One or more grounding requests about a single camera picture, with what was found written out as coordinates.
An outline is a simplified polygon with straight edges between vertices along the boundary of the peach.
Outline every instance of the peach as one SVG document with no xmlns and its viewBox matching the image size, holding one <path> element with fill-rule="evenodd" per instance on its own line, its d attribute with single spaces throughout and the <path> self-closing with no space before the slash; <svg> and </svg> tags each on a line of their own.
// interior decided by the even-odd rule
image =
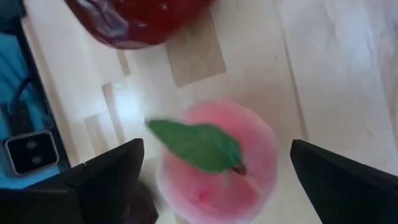
<svg viewBox="0 0 398 224">
<path fill-rule="evenodd" d="M 250 222 L 275 184 L 277 144 L 271 128 L 253 111 L 227 101 L 200 103 L 185 113 L 183 121 L 212 123 L 234 137 L 248 173 L 206 173 L 165 150 L 157 171 L 160 193 L 190 223 Z"/>
</svg>

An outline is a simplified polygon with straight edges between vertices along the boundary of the blue surface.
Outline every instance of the blue surface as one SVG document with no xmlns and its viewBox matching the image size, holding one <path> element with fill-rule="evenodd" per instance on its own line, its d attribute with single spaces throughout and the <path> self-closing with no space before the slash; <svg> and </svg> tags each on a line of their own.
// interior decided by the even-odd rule
<svg viewBox="0 0 398 224">
<path fill-rule="evenodd" d="M 27 67 L 17 39 L 11 35 L 0 34 L 0 104 L 9 104 L 12 101 L 19 85 L 26 77 Z M 47 115 L 31 85 L 24 90 L 21 99 L 27 102 L 35 130 L 44 129 L 43 121 Z M 9 135 L 4 117 L 0 114 L 0 140 L 8 138 Z M 0 188 L 21 189 L 60 173 L 57 166 L 52 166 L 26 177 L 9 175 L 11 172 L 2 144 L 0 150 Z"/>
</svg>

